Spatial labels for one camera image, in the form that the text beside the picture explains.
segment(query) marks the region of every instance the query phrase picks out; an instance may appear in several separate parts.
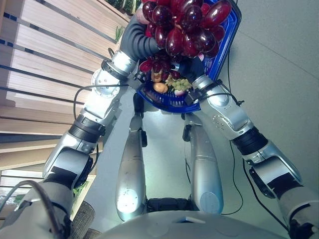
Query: red grape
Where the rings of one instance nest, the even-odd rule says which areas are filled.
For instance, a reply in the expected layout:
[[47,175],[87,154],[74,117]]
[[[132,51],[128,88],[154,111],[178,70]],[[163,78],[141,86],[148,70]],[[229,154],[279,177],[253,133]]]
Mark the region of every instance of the red grape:
[[161,63],[163,72],[169,72],[170,71],[170,60],[168,60],[168,61],[162,60],[160,63]]
[[153,22],[150,22],[147,26],[147,31],[149,31],[151,33],[151,35],[154,37],[155,31],[156,31],[156,24]]
[[160,61],[154,61],[153,62],[153,71],[154,71],[154,73],[160,72],[161,69],[162,69],[162,67],[161,67]]
[[165,48],[168,31],[162,26],[158,26],[155,31],[155,40],[159,48]]
[[171,30],[166,39],[166,52],[170,56],[175,56],[183,51],[183,36],[178,27]]
[[209,31],[213,33],[217,42],[220,42],[225,36],[225,30],[221,25],[211,28]]
[[184,13],[186,12],[186,9],[192,5],[201,7],[203,5],[203,0],[182,0],[177,6],[177,10],[178,12]]
[[170,71],[170,75],[172,76],[173,79],[177,80],[180,78],[180,73],[178,71]]
[[170,9],[175,16],[178,13],[178,5],[181,1],[183,0],[170,0]]
[[197,27],[202,20],[202,13],[199,6],[192,5],[186,9],[185,14],[182,17],[180,26],[189,32]]
[[148,1],[143,5],[143,15],[148,21],[152,21],[152,13],[156,5],[156,2],[153,1]]
[[169,72],[162,72],[161,75],[160,75],[160,79],[162,81],[165,81],[169,76]]
[[153,61],[152,60],[146,60],[144,62],[141,63],[140,65],[140,71],[142,72],[148,72],[152,69],[153,66]]
[[157,0],[156,3],[158,5],[163,5],[163,6],[170,6],[170,0]]
[[217,56],[218,51],[219,51],[219,45],[218,43],[216,43],[212,50],[205,53],[205,57],[208,57],[208,58],[215,57]]
[[155,7],[152,18],[153,22],[158,26],[170,25],[173,14],[167,6]]
[[183,54],[190,58],[194,58],[199,54],[199,51],[195,47],[195,43],[187,34],[183,34]]
[[206,16],[206,14],[210,10],[210,5],[204,2],[200,9],[201,9],[201,11],[203,13],[203,16]]
[[203,28],[192,32],[190,38],[194,41],[196,49],[200,52],[210,51],[216,43],[213,33]]
[[228,0],[221,0],[215,3],[205,18],[203,19],[201,25],[204,28],[212,28],[221,24],[231,12],[231,3]]
[[156,0],[142,0],[142,3],[143,3],[143,4],[146,4],[148,1],[156,2]]

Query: blue basket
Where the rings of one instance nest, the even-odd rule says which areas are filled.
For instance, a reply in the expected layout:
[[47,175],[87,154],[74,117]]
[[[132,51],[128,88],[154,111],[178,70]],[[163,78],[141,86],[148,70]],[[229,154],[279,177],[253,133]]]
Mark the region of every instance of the blue basket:
[[[218,2],[218,0],[204,0],[204,2],[212,4]],[[220,43],[218,54],[214,58],[204,58],[203,60],[205,73],[212,81],[216,81],[218,78],[241,20],[241,12],[238,6],[233,0],[230,0],[230,2],[232,4],[232,11],[228,18],[222,23],[225,29],[225,36]],[[184,102],[185,95],[176,96],[174,92],[167,92],[165,94],[156,92],[153,89],[153,82],[150,80],[150,75],[147,75],[146,83],[138,93],[154,107],[163,111],[190,113],[200,110],[199,103],[188,106]]]

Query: wooden panel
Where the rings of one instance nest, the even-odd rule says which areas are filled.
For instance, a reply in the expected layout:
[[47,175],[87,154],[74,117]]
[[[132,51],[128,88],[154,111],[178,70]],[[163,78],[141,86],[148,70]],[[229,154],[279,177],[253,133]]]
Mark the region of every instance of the wooden panel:
[[[1,53],[3,53],[3,48],[9,47],[0,46]],[[32,72],[79,86],[88,86],[91,84],[91,74],[35,56],[25,51],[14,49],[11,58],[11,67],[19,70]]]
[[107,49],[114,48],[114,43],[34,0],[25,0],[20,17],[22,20],[63,36],[106,57],[110,57]]
[[3,13],[5,9],[6,0],[0,0],[0,32],[1,32],[1,26],[2,26],[2,20],[3,20]]
[[102,60],[100,58],[30,27],[18,24],[8,18],[3,20],[2,28],[2,38],[22,47],[29,48],[90,71],[95,71],[101,67]]
[[0,153],[10,153],[34,149],[53,148],[56,146],[58,139],[39,140],[17,143],[0,143]]
[[36,120],[55,123],[69,123],[74,121],[73,115],[54,113],[49,111],[37,111],[17,107],[0,106],[0,117],[19,119],[19,120]]
[[[73,104],[58,100],[51,100],[37,96],[30,96],[20,93],[7,92],[6,98],[12,102],[16,107],[47,111],[57,112],[62,114],[72,114],[73,113]],[[76,113],[82,109],[82,105],[77,105]]]
[[0,119],[0,133],[63,135],[69,124]]
[[107,34],[109,37],[115,39],[116,27],[126,27],[127,21],[116,15],[108,8],[94,7],[85,0],[46,0],[50,4],[67,12],[71,16],[79,18],[81,21],[89,24],[95,29]]
[[[7,87],[16,90],[42,94],[45,96],[58,97],[71,101],[73,101],[75,93],[79,90],[79,88],[73,86],[52,82],[14,71],[11,71],[8,75]],[[90,92],[87,90],[82,90],[77,97],[77,101],[86,102],[89,93]]]

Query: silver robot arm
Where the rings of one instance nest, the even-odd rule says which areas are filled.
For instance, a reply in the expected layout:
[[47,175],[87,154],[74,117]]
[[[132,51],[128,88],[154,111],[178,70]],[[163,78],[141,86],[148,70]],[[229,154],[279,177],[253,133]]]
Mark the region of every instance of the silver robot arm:
[[141,75],[134,69],[139,59],[158,51],[153,38],[144,35],[146,25],[140,25],[134,16],[122,37],[120,50],[111,60],[102,62],[102,69],[92,77],[96,85],[74,121],[72,127],[61,137],[49,156],[43,172],[44,180],[40,187],[49,198],[48,204],[55,215],[58,226],[52,227],[47,209],[44,208],[38,193],[31,189],[17,209],[5,220],[0,229],[0,238],[68,238],[70,233],[69,216],[73,204],[72,189],[83,184],[92,167],[93,152],[105,126],[111,123],[122,95],[120,87],[99,87],[117,85],[120,82],[138,89]]
[[195,88],[195,93],[189,94],[186,101],[199,100],[204,114],[251,165],[250,174],[261,192],[278,200],[291,238],[317,237],[319,198],[302,185],[301,176],[292,162],[259,133],[228,89],[221,82],[213,83],[204,74],[199,60],[184,63],[178,71],[187,76]]

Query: gray floor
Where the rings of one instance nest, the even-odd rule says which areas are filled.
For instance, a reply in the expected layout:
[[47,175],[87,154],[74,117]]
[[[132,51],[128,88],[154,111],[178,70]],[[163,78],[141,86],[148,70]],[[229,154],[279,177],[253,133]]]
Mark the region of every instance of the gray floor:
[[[245,100],[243,108],[257,128],[297,166],[304,184],[319,188],[319,32],[318,0],[239,0],[242,23],[233,42],[230,77],[233,94]],[[220,78],[227,82],[224,66]],[[106,231],[121,223],[115,210],[117,170],[128,125],[133,115],[133,91],[122,97],[119,117],[98,163],[98,176],[87,197],[96,210],[92,228]],[[144,149],[148,197],[188,197],[179,115],[147,112],[144,128],[149,145]],[[224,212],[240,205],[231,178],[232,155],[228,141],[210,131],[218,158],[224,193]],[[237,150],[235,180],[244,197],[241,211],[231,217],[288,237],[278,223],[256,202],[244,177]],[[280,218],[274,200],[260,195]]]

